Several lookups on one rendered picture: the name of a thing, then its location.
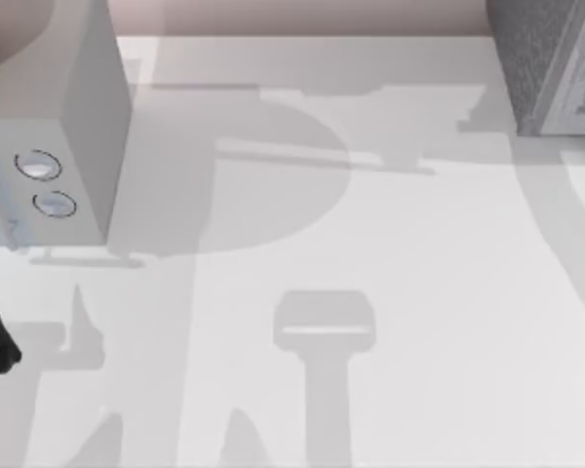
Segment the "pale microwave oven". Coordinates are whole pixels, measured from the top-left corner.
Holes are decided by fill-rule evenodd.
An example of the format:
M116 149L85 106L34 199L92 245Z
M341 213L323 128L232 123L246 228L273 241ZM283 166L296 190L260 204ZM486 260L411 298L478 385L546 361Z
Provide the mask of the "pale microwave oven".
M0 247L104 244L131 116L108 0L0 0ZM32 149L61 175L22 175L14 156ZM76 201L73 216L34 208L54 190Z

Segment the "grey cabinet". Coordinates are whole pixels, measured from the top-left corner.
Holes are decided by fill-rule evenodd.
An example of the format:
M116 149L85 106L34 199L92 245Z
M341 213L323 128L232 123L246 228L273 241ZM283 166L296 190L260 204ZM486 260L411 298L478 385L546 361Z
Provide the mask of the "grey cabinet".
M585 137L585 0L486 0L522 137Z

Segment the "larger microwave knob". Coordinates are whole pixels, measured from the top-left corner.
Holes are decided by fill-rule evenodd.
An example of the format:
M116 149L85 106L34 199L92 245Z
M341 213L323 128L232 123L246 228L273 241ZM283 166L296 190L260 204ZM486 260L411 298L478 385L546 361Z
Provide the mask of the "larger microwave knob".
M62 173L61 162L53 154L40 149L16 154L14 164L22 175L33 180L50 181Z

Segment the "smaller microwave knob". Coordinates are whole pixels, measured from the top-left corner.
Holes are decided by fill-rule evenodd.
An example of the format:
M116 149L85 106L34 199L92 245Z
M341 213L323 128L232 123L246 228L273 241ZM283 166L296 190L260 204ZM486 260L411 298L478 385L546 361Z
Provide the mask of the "smaller microwave knob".
M57 190L34 195L32 204L39 213L51 218L68 218L77 211L76 201Z

